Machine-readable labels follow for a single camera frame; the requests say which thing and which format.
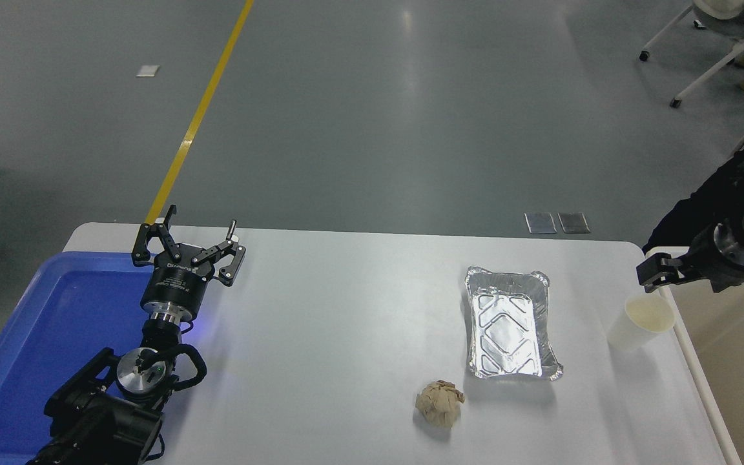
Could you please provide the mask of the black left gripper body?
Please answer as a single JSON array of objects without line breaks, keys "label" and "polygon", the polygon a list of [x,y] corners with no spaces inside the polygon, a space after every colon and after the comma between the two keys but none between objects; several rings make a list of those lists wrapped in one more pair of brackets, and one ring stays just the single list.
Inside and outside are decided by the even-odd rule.
[{"label": "black left gripper body", "polygon": [[197,318],[214,272],[209,262],[194,267],[190,259],[175,263],[170,256],[157,256],[141,308],[149,314],[174,310],[180,318]]}]

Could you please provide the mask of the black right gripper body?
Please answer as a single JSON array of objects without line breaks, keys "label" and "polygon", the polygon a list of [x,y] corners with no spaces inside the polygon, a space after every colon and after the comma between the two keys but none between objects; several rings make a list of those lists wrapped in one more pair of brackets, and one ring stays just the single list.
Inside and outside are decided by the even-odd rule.
[{"label": "black right gripper body", "polygon": [[744,284],[744,245],[739,242],[705,242],[693,246],[690,261],[715,293]]}]

